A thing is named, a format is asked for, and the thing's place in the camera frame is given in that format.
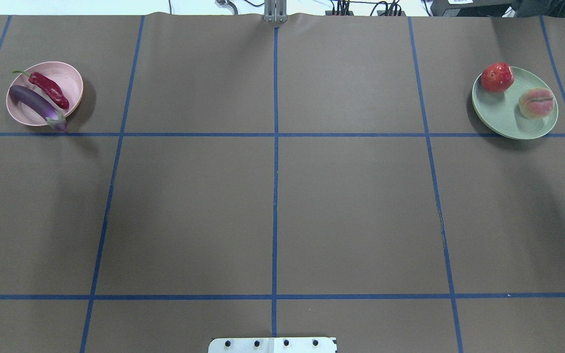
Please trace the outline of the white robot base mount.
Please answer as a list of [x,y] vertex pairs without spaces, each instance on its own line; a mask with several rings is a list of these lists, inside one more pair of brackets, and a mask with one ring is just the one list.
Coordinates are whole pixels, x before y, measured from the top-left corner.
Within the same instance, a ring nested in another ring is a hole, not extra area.
[[245,337],[213,339],[209,353],[336,353],[331,337]]

